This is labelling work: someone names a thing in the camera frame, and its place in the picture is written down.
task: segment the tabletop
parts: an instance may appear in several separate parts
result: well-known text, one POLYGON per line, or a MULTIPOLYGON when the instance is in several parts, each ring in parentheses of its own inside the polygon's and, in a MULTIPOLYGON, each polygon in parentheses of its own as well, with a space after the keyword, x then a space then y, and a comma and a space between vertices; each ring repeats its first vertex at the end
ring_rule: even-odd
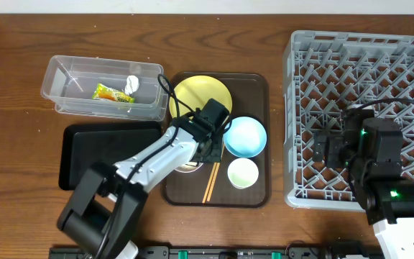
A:
POLYGON ((49 247, 74 245, 55 224, 70 196, 58 187, 63 130, 120 122, 58 114, 40 96, 54 55, 159 63, 169 77, 181 71, 258 73, 270 85, 267 205, 171 206, 157 187, 139 221, 138 245, 285 247, 294 240, 354 239, 378 246, 364 213, 294 209, 284 202, 282 53, 298 29, 414 35, 414 17, 0 14, 0 258, 47 258, 49 247))

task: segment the yellow plate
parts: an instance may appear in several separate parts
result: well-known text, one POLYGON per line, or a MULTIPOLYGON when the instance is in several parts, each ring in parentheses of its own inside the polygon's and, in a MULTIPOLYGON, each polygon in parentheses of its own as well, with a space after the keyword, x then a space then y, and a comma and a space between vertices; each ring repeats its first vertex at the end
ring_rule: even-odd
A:
MULTIPOLYGON (((210 98, 215 99, 220 104, 223 104, 231 113, 233 101, 231 94, 227 87, 219 80, 210 76, 192 76, 181 81, 175 87, 175 94, 177 98, 187 104, 191 109, 202 109, 210 98)), ((182 104, 180 107, 180 115, 184 115, 189 110, 182 104)), ((175 108, 175 101, 170 98, 169 110, 172 118, 177 116, 177 109, 175 108)))

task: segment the snack wrapper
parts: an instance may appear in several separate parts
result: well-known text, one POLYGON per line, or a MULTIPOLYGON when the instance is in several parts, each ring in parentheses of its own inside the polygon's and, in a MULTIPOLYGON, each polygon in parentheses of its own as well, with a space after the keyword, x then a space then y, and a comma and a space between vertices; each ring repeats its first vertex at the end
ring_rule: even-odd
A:
POLYGON ((119 101, 133 104, 135 98, 126 95, 125 93, 116 89, 109 88, 99 83, 95 93, 92 95, 92 99, 105 99, 110 101, 119 101))

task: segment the green led indicator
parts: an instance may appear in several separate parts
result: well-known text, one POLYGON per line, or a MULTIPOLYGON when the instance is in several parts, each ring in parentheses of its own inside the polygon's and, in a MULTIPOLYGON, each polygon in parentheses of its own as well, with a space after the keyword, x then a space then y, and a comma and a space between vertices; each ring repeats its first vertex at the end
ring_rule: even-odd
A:
POLYGON ((396 191, 391 191, 391 197, 398 197, 399 194, 396 191))

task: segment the dish rack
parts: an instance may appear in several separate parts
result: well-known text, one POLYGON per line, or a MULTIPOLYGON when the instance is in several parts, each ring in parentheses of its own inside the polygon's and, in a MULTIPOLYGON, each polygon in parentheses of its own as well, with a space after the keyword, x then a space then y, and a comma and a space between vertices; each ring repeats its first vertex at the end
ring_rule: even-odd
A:
MULTIPOLYGON (((386 98, 414 100, 414 36, 296 31, 283 55, 284 195, 293 207, 362 211, 347 171, 312 161, 314 132, 340 132, 341 110, 386 98)), ((414 180, 414 105, 374 106, 402 128, 402 176, 414 180)))

